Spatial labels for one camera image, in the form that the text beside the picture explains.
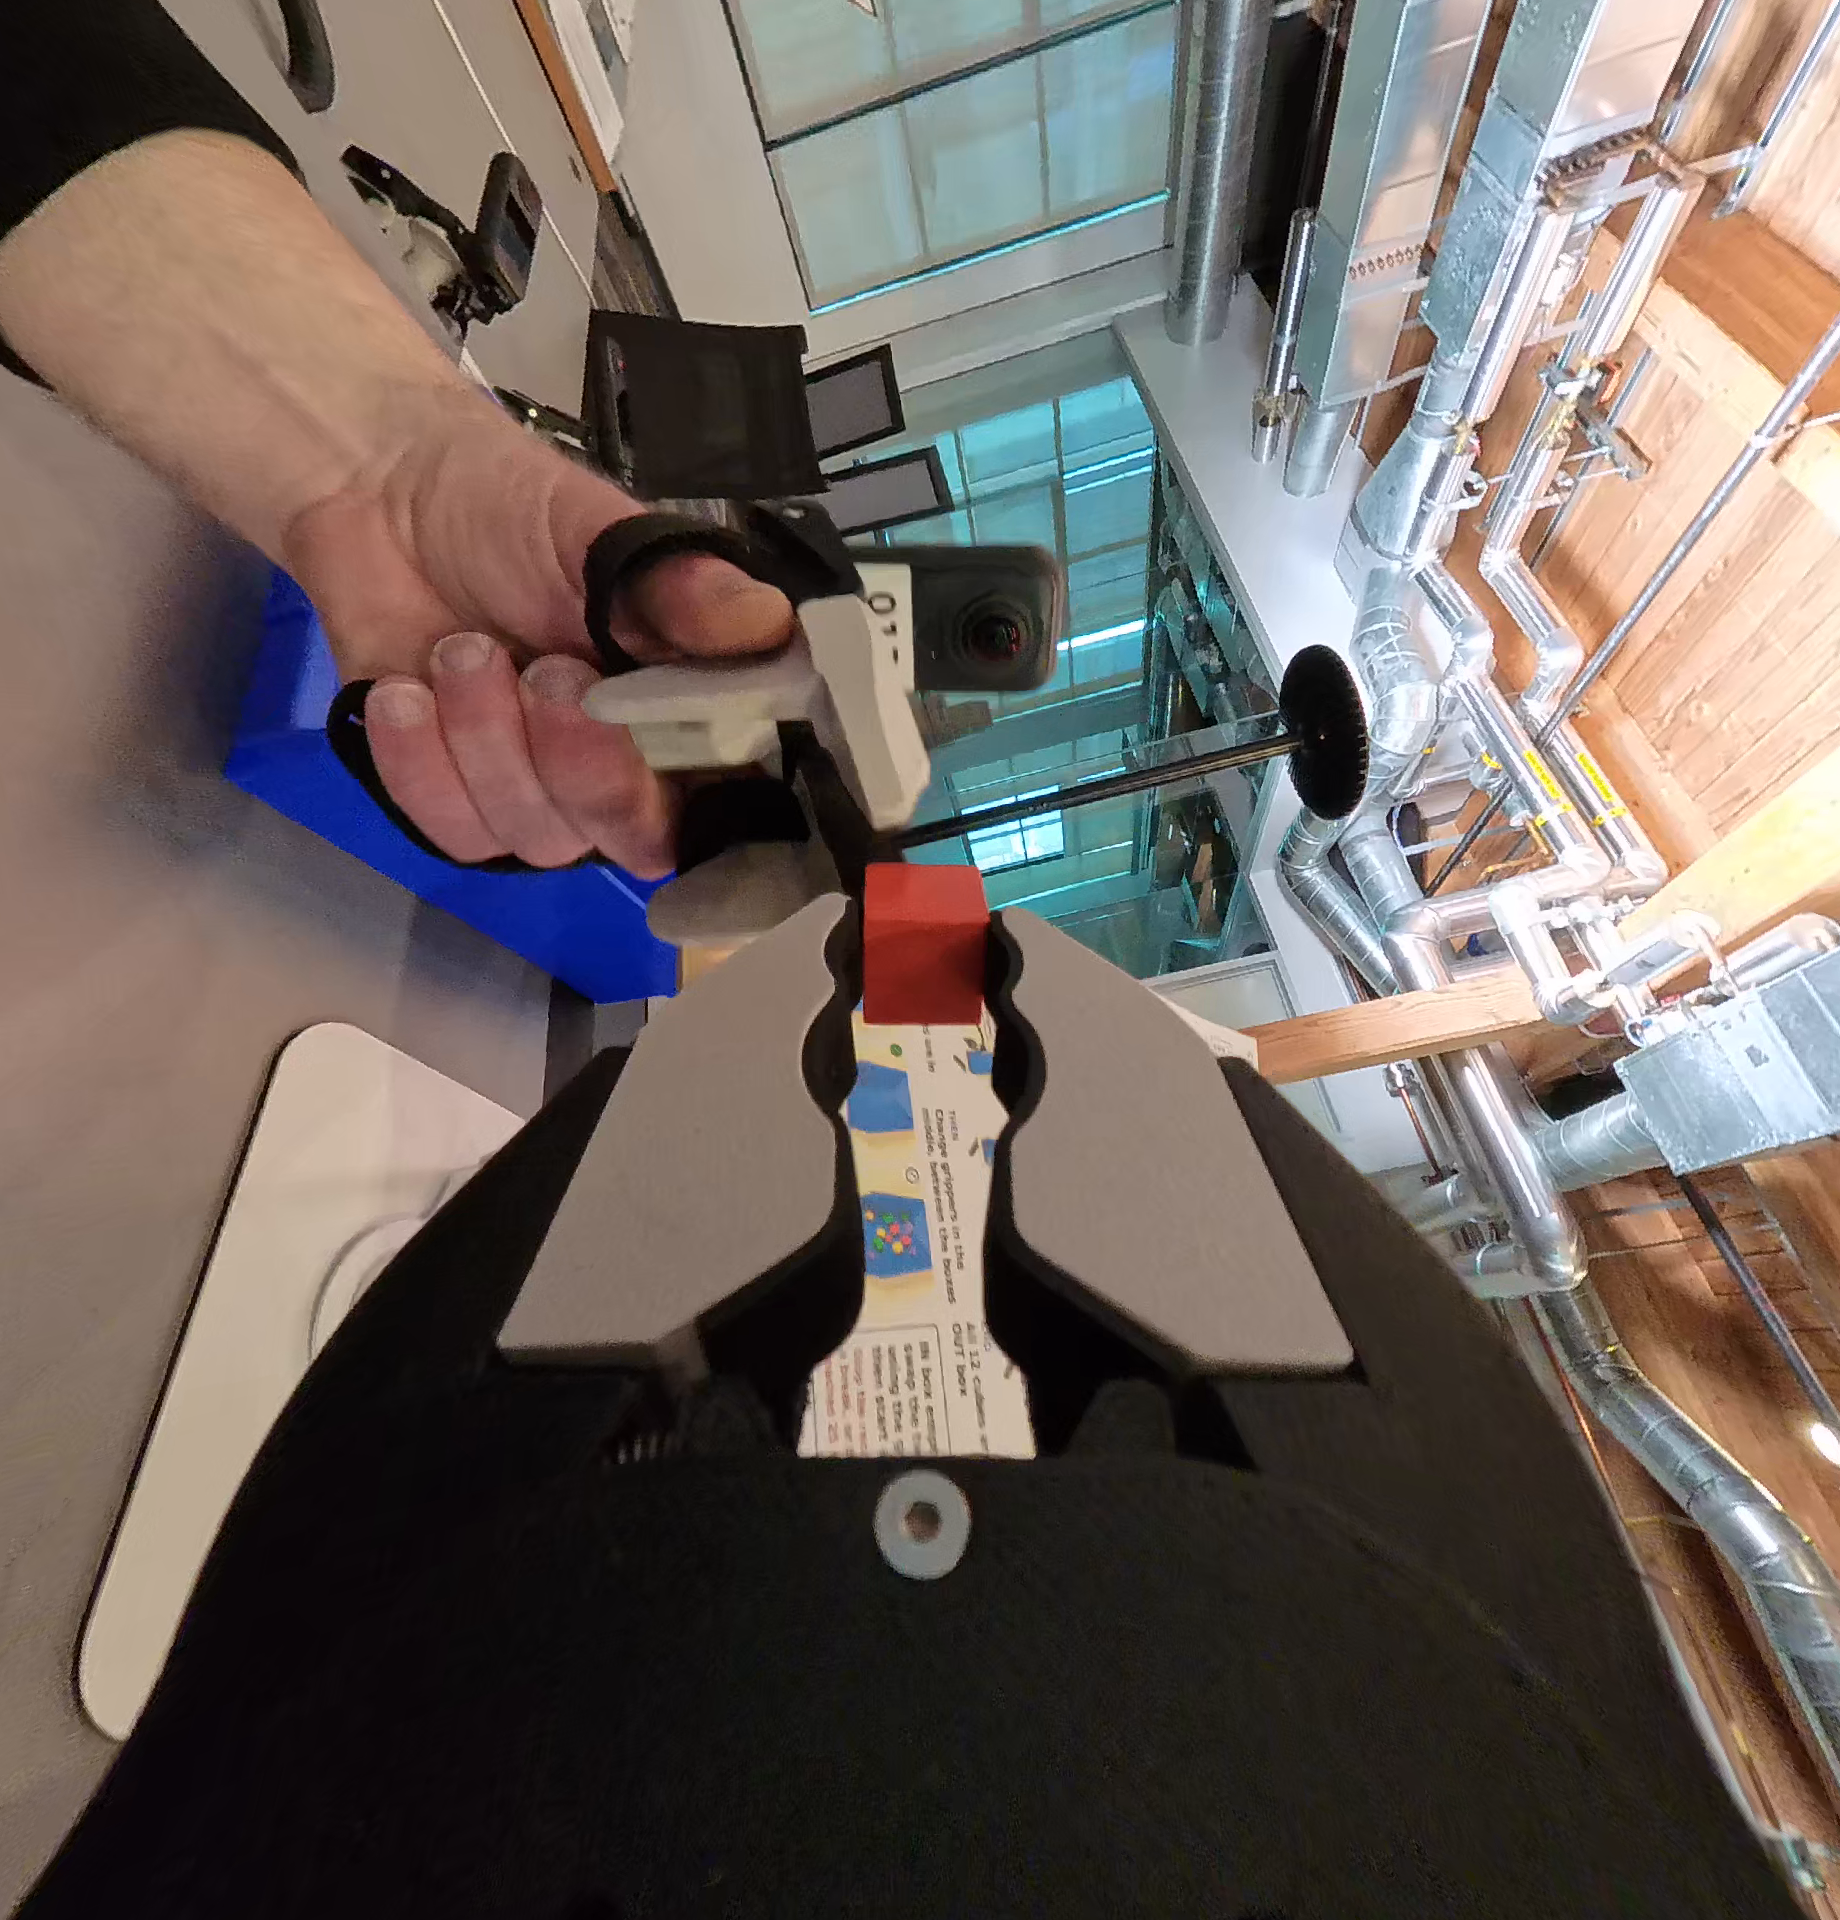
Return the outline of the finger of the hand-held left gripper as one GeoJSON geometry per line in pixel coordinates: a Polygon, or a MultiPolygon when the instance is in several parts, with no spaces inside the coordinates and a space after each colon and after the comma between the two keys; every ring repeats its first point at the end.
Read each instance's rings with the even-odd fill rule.
{"type": "Polygon", "coordinates": [[[814,847],[732,847],[659,885],[647,927],[663,942],[748,942],[818,897],[814,847]]]}

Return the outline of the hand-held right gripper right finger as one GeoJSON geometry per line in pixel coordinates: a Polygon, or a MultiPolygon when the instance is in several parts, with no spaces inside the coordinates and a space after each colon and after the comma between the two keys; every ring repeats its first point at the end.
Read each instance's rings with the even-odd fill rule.
{"type": "Polygon", "coordinates": [[[1355,1348],[1221,1052],[1036,914],[993,920],[988,1322],[1031,1385],[1334,1376],[1355,1348]]]}

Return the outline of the blue plastic bin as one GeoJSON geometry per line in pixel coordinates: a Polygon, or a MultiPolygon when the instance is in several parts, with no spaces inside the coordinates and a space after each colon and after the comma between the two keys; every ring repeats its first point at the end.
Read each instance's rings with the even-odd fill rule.
{"type": "Polygon", "coordinates": [[[363,726],[368,690],[341,680],[309,593],[275,569],[226,778],[586,999],[677,990],[677,950],[647,922],[648,882],[607,863],[449,863],[405,830],[363,726]]]}

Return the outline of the red cube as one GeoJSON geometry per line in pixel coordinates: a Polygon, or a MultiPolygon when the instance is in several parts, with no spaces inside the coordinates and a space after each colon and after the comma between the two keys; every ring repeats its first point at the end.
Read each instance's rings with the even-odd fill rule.
{"type": "Polygon", "coordinates": [[[863,872],[863,1020],[977,1025],[988,934],[979,867],[871,863],[863,872]]]}

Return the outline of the person's left forearm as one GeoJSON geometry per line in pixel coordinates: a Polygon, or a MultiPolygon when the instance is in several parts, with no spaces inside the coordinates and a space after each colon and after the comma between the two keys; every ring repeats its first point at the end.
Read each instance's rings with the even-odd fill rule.
{"type": "Polygon", "coordinates": [[[0,3],[0,363],[268,557],[540,453],[161,6],[0,3]]]}

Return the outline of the person's left hand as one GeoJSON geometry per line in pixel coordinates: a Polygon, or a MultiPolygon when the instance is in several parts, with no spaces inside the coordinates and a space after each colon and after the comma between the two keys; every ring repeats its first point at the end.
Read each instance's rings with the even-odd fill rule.
{"type": "Polygon", "coordinates": [[[642,507],[509,422],[413,436],[303,508],[285,565],[315,601],[385,796],[443,856],[664,876],[677,791],[598,720],[592,542],[642,507]]]}

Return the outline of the black framed monitor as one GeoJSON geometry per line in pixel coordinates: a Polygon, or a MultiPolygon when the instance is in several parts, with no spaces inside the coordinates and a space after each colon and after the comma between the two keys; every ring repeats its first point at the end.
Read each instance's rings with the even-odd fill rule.
{"type": "Polygon", "coordinates": [[[939,446],[929,441],[832,472],[814,504],[853,540],[948,513],[957,494],[939,446]]]}
{"type": "Polygon", "coordinates": [[[902,385],[889,340],[805,372],[805,385],[820,459],[904,431],[902,385]]]}

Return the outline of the printed instruction sheet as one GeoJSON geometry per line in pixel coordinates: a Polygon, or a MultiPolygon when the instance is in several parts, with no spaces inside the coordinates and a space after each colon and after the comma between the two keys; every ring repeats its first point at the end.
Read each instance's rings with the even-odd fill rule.
{"type": "Polygon", "coordinates": [[[853,1017],[843,1119],[863,1236],[863,1307],[814,1370],[805,1456],[1031,1456],[1028,1396],[988,1327],[982,1237],[1006,1110],[991,1016],[853,1017]]]}

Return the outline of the black ribbed box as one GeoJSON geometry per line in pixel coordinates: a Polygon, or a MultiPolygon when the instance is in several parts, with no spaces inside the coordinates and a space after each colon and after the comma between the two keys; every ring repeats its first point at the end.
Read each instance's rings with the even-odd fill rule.
{"type": "Polygon", "coordinates": [[[800,325],[592,309],[590,453],[644,500],[770,500],[828,487],[800,325]]]}

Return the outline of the black wheel on rod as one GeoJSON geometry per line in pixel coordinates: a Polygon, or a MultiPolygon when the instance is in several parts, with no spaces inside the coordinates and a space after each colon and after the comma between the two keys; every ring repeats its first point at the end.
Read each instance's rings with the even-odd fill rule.
{"type": "Polygon", "coordinates": [[[1369,773],[1369,730],[1365,703],[1347,659],[1328,646],[1309,646],[1292,655],[1279,684],[1279,730],[1155,764],[1098,774],[1070,788],[991,804],[951,819],[904,827],[887,834],[898,852],[942,844],[957,838],[1017,827],[1046,810],[1112,804],[1186,781],[1244,773],[1256,764],[1287,763],[1300,804],[1320,819],[1345,819],[1365,800],[1369,773]]]}

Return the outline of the white tray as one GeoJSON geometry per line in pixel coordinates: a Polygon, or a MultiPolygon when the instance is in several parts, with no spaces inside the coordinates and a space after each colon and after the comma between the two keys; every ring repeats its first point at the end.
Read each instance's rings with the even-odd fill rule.
{"type": "Polygon", "coordinates": [[[352,1022],[285,1042],[80,1630],[82,1716],[130,1738],[287,1400],[390,1259],[522,1117],[352,1022]]]}

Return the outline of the large glass window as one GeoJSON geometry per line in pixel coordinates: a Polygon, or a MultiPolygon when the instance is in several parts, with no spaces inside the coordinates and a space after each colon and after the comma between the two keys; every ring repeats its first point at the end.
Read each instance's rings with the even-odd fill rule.
{"type": "Polygon", "coordinates": [[[1182,6],[725,16],[818,314],[1167,201],[1182,6]]]}

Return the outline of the group of silver insulated pipes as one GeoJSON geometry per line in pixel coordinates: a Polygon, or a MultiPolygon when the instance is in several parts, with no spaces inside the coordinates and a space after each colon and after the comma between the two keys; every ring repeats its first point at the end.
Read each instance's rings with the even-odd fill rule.
{"type": "MultiPolygon", "coordinates": [[[[1363,564],[1347,663],[1365,686],[1365,800],[1334,823],[1303,807],[1279,856],[1306,916],[1387,1011],[1449,993],[1455,942],[1495,929],[1536,1025],[1617,1016],[1633,1053],[1840,947],[1836,916],[1747,914],[1668,876],[1564,716],[1586,655],[1522,556],[1557,454],[1699,197],[1669,159],[1617,189],[1548,167],[1517,201],[1455,214],[1435,255],[1438,350],[1341,537],[1363,564]]],[[[1716,1550],[1840,1805],[1840,1578],[1629,1353],[1567,1205],[1673,1170],[1623,1080],[1583,1114],[1537,1117],[1497,1048],[1461,1038],[1426,1075],[1462,1159],[1417,1223],[1500,1230],[1466,1247],[1461,1278],[1522,1305],[1572,1398],[1716,1550]]]]}

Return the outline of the corrugated silver round duct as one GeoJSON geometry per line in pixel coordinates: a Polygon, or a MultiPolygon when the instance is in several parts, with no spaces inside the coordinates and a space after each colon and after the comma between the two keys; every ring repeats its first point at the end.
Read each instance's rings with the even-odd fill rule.
{"type": "Polygon", "coordinates": [[[1252,217],[1252,166],[1270,71],[1272,3],[1191,3],[1174,186],[1174,281],[1164,325],[1182,349],[1226,332],[1252,217]]]}

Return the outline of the rectangular sheet metal duct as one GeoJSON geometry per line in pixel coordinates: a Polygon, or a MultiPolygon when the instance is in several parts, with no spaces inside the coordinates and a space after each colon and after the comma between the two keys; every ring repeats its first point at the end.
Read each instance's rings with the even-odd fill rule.
{"type": "Polygon", "coordinates": [[[1517,13],[1480,3],[1359,6],[1300,281],[1303,431],[1345,440],[1387,380],[1488,31],[1517,13]]]}
{"type": "Polygon", "coordinates": [[[1678,1174],[1840,1136],[1840,947],[1708,1006],[1617,1064],[1678,1174]]]}

